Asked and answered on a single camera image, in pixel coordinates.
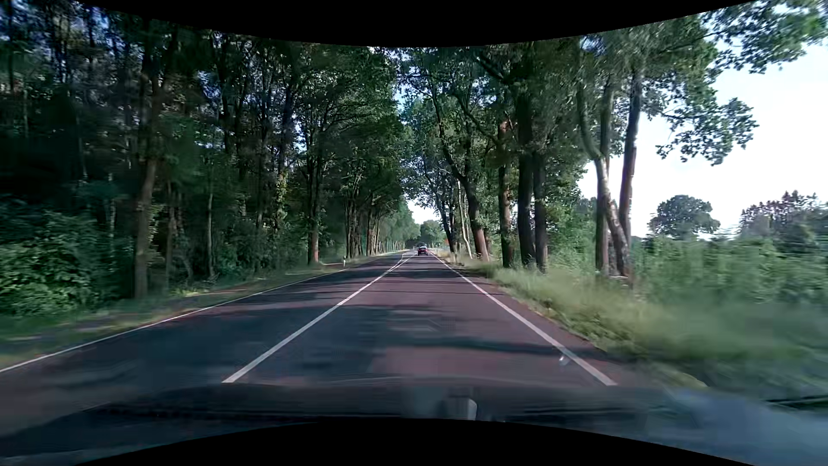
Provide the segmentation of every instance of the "white sky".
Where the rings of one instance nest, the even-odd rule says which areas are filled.
[[[656,144],[670,138],[662,119],[642,119],[638,133],[638,160],[633,179],[630,211],[633,235],[645,236],[647,223],[658,204],[677,194],[710,202],[712,216],[722,228],[735,226],[739,213],[751,204],[778,199],[785,191],[816,192],[822,200],[828,182],[828,47],[813,46],[801,59],[782,70],[764,75],[726,71],[716,82],[720,102],[740,98],[753,107],[759,127],[747,149],[734,151],[715,167],[704,158],[682,163],[678,149],[661,160]],[[620,158],[610,164],[610,187],[617,199],[621,183]],[[595,195],[595,173],[590,170],[578,183],[584,197]],[[437,215],[409,202],[414,221]]]

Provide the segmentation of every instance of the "forest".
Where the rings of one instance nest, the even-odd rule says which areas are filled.
[[[647,157],[715,170],[761,124],[749,103],[717,98],[717,77],[800,58],[827,18],[817,0],[759,0],[584,36],[413,48],[4,0],[0,313],[93,309],[418,241],[651,303],[824,312],[816,195],[757,200],[726,234],[709,203],[678,195],[639,238],[630,206],[641,118],[673,134]],[[590,165],[595,191],[580,192]],[[409,201],[438,222],[416,224]]]

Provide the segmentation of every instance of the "white lane marking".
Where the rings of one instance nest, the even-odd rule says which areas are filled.
[[[288,343],[290,343],[291,341],[293,341],[293,339],[294,339],[294,338],[296,338],[296,337],[300,336],[302,333],[304,333],[304,332],[305,332],[305,330],[307,330],[308,328],[313,327],[313,326],[314,326],[316,323],[318,323],[320,320],[322,320],[323,318],[327,317],[327,316],[328,316],[328,314],[330,314],[330,313],[334,312],[334,311],[335,311],[335,310],[336,310],[339,306],[341,306],[341,305],[343,305],[343,304],[347,303],[348,301],[350,301],[350,299],[351,299],[351,298],[353,298],[353,297],[354,297],[354,296],[356,296],[357,294],[360,294],[360,293],[361,293],[364,289],[366,289],[367,287],[371,286],[371,285],[372,285],[374,282],[376,282],[377,280],[381,279],[381,278],[382,278],[382,277],[384,277],[385,275],[390,274],[391,272],[393,272],[393,271],[394,271],[397,267],[399,267],[400,265],[405,264],[405,263],[408,261],[408,259],[410,259],[410,258],[411,258],[411,257],[413,257],[413,256],[408,256],[408,259],[405,259],[405,260],[402,260],[402,258],[403,258],[403,257],[405,257],[405,254],[403,254],[403,255],[401,255],[401,256],[400,256],[400,260],[399,260],[399,261],[397,261],[397,263],[396,263],[396,264],[395,264],[395,265],[394,265],[391,269],[386,270],[385,272],[383,272],[383,274],[382,274],[382,275],[378,276],[376,279],[371,280],[371,282],[370,282],[370,283],[368,283],[368,284],[366,284],[365,286],[363,286],[362,288],[360,288],[360,289],[358,289],[358,290],[354,291],[354,292],[353,292],[353,293],[352,293],[352,294],[351,294],[348,298],[345,298],[345,299],[343,299],[342,301],[339,301],[339,302],[338,302],[338,303],[337,303],[337,304],[336,304],[333,308],[330,308],[330,309],[328,309],[327,311],[323,312],[322,314],[320,314],[319,316],[317,316],[315,319],[313,319],[313,320],[311,320],[310,322],[308,322],[307,324],[305,324],[305,326],[304,326],[304,327],[300,328],[299,330],[296,330],[294,333],[291,333],[291,334],[290,334],[287,338],[285,338],[284,340],[282,340],[282,341],[280,341],[279,343],[277,343],[277,344],[276,344],[276,346],[274,346],[274,347],[270,348],[269,350],[267,350],[267,351],[265,351],[264,353],[262,353],[262,355],[261,355],[261,356],[259,356],[259,357],[257,357],[256,359],[254,359],[254,360],[250,361],[250,362],[249,362],[249,364],[247,364],[245,367],[242,367],[241,369],[239,369],[238,371],[236,371],[236,372],[235,372],[232,376],[227,377],[226,379],[224,379],[224,380],[222,381],[222,383],[233,383],[233,382],[237,381],[240,377],[244,376],[244,374],[247,374],[247,373],[248,373],[248,372],[250,372],[250,371],[251,371],[254,367],[256,367],[256,366],[258,366],[259,364],[261,364],[261,363],[262,363],[262,361],[264,361],[265,359],[268,359],[268,358],[269,358],[269,357],[270,357],[270,356],[271,356],[274,352],[277,352],[277,351],[279,351],[280,349],[282,349],[282,347],[284,347],[285,345],[287,345]]]
[[[528,320],[526,320],[522,315],[512,311],[512,309],[510,309],[509,306],[507,306],[506,304],[501,303],[499,299],[497,299],[494,296],[492,296],[491,294],[487,293],[485,289],[480,288],[475,282],[469,280],[468,277],[466,277],[465,275],[458,272],[454,267],[448,265],[443,259],[437,257],[436,255],[434,255],[434,257],[437,258],[437,260],[439,260],[441,264],[445,265],[450,270],[452,270],[456,274],[458,274],[462,279],[469,282],[469,284],[474,286],[480,293],[485,294],[486,296],[488,296],[489,299],[491,299],[492,301],[497,303],[498,306],[503,308],[503,310],[505,310],[506,312],[512,314],[517,320],[521,321],[524,325],[529,327],[533,332],[537,333],[541,338],[543,338],[544,340],[549,342],[552,346],[558,348],[558,351],[562,352],[565,356],[569,357],[578,366],[583,367],[584,370],[586,370],[589,374],[591,374],[596,379],[600,380],[602,383],[604,383],[604,385],[606,385],[606,386],[618,385],[618,383],[616,383],[614,380],[607,377],[603,372],[596,369],[593,365],[589,364],[587,361],[584,361],[583,359],[581,359],[580,357],[575,355],[572,351],[570,351],[569,348],[565,347],[563,345],[563,343],[558,342],[553,337],[550,337],[548,333],[546,333],[543,330],[541,330],[540,328],[538,328],[534,323],[531,323]]]
[[[370,264],[371,262],[373,262],[373,261],[366,262],[365,264],[360,264],[360,265]],[[42,360],[44,360],[46,358],[49,358],[49,357],[55,357],[55,356],[61,355],[65,352],[74,351],[74,350],[80,349],[82,347],[87,347],[89,345],[94,345],[95,343],[105,342],[106,340],[110,340],[110,339],[115,338],[115,337],[120,337],[122,335],[126,335],[127,333],[137,332],[138,330],[143,330],[144,328],[153,327],[153,326],[158,325],[159,323],[170,322],[171,320],[176,320],[177,318],[187,317],[191,314],[200,313],[202,311],[206,311],[206,310],[212,309],[212,308],[217,308],[218,306],[224,306],[225,304],[235,303],[236,301],[239,301],[241,299],[252,298],[253,296],[256,296],[256,295],[259,295],[259,294],[267,293],[267,292],[270,292],[270,291],[275,291],[275,290],[280,289],[280,288],[285,288],[287,286],[291,286],[291,285],[294,285],[294,284],[304,283],[304,282],[309,281],[309,280],[318,279],[320,277],[326,277],[328,275],[339,273],[343,270],[349,270],[349,269],[355,269],[355,268],[356,267],[348,267],[347,269],[335,270],[333,272],[329,272],[328,274],[315,275],[313,277],[308,277],[306,279],[301,279],[301,280],[296,281],[296,282],[290,282],[289,284],[284,284],[284,285],[281,285],[281,286],[277,286],[276,288],[266,289],[264,291],[260,291],[258,293],[254,293],[254,294],[248,294],[247,296],[242,296],[241,298],[230,299],[229,301],[224,301],[223,303],[213,304],[212,306],[208,306],[206,308],[201,308],[201,309],[196,309],[195,311],[190,311],[188,313],[184,313],[184,314],[179,315],[179,316],[166,318],[164,320],[160,320],[160,321],[154,322],[154,323],[149,323],[147,325],[144,325],[144,326],[141,326],[141,327],[138,327],[138,328],[133,328],[133,329],[130,329],[130,330],[127,330],[127,331],[124,331],[124,332],[115,333],[114,335],[109,335],[108,337],[98,338],[97,340],[93,340],[91,342],[86,342],[86,343],[83,343],[83,344],[80,344],[80,345],[77,345],[77,346],[74,346],[74,347],[71,347],[71,348],[66,348],[66,349],[60,350],[58,352],[53,352],[53,353],[50,353],[50,354],[44,354],[43,356],[35,357],[34,359],[30,359],[28,361],[18,362],[17,364],[15,364],[13,366],[4,367],[4,368],[0,369],[0,374],[2,374],[3,372],[6,372],[6,371],[10,371],[12,369],[17,369],[18,367],[25,366],[27,364],[32,364],[33,362],[42,361]]]

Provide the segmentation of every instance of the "bush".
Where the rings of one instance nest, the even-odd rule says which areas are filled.
[[[64,313],[112,297],[94,220],[51,211],[43,218],[35,238],[0,244],[0,312]]]

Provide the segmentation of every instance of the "road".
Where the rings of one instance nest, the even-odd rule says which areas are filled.
[[[486,280],[407,252],[2,371],[0,434],[176,388],[400,375],[643,384]]]

